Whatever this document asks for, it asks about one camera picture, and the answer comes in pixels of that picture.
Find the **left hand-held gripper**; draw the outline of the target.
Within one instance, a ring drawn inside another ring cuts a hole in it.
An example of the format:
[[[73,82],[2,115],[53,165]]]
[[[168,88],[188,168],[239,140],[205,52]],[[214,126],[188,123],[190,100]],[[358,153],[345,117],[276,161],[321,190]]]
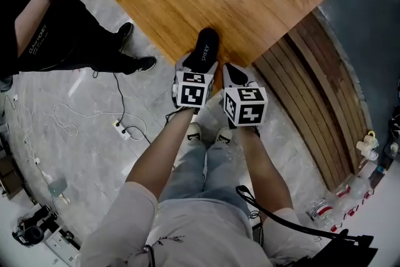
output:
[[[218,61],[214,62],[207,74],[193,73],[190,56],[191,53],[185,54],[175,63],[172,101],[177,108],[204,107],[212,93]]]

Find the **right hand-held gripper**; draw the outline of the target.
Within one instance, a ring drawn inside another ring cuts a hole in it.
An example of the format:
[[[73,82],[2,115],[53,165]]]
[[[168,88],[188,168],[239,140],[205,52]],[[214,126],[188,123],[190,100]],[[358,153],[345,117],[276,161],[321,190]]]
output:
[[[223,111],[231,129],[258,127],[264,123],[268,97],[264,87],[258,87],[250,70],[237,64],[222,67],[224,89]]]

